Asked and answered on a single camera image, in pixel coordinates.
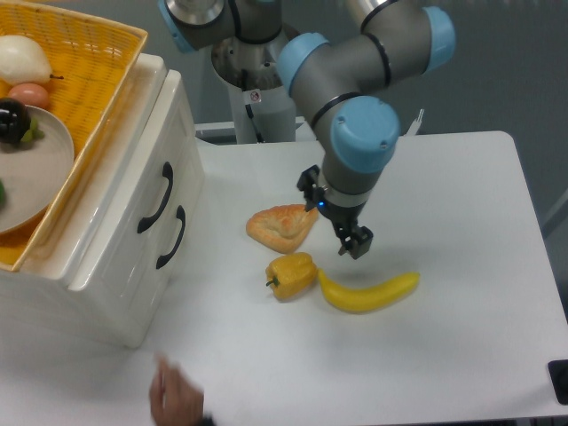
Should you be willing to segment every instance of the banana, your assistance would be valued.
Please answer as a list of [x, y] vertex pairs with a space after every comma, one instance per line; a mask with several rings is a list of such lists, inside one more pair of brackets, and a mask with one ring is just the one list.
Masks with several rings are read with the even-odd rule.
[[346, 312], [367, 312], [382, 308], [411, 293], [420, 280], [420, 273], [408, 272], [369, 288], [347, 288], [330, 280], [318, 270], [321, 292], [334, 307]]

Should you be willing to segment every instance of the pastry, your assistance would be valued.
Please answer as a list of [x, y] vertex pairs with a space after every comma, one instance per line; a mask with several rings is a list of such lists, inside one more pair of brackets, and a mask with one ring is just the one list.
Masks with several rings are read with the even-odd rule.
[[293, 253], [318, 219], [318, 210], [303, 204], [275, 206], [253, 215], [247, 222], [249, 237], [282, 254]]

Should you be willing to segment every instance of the egg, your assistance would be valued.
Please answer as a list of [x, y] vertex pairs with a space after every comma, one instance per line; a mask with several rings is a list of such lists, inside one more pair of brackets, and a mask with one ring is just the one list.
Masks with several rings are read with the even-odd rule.
[[50, 104], [50, 95], [47, 90], [34, 83], [23, 83], [12, 87], [8, 92], [8, 97], [16, 99], [22, 104], [42, 109], [47, 108]]

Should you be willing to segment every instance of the yellow basket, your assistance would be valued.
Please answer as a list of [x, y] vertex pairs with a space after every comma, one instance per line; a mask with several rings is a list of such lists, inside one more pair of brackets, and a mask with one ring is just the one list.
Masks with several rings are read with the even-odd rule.
[[[66, 124], [75, 145], [74, 166], [44, 214], [0, 236], [0, 269], [15, 272], [48, 235], [87, 169], [100, 140], [97, 135], [146, 43], [147, 32], [58, 7], [0, 0], [0, 36], [7, 35], [38, 42], [53, 74], [64, 77], [44, 87], [50, 93], [48, 110]], [[0, 98], [9, 90], [0, 81]]]

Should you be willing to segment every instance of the yellow bell pepper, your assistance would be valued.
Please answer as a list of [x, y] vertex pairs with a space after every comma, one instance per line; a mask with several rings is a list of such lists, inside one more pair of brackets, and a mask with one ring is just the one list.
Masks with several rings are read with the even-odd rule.
[[266, 268], [266, 286], [279, 300], [288, 299], [313, 283], [318, 267], [307, 253], [280, 256]]
[[418, 285], [418, 272], [403, 273], [369, 288], [347, 288], [318, 271], [321, 292], [334, 307], [346, 312], [367, 312], [392, 304], [410, 294]]

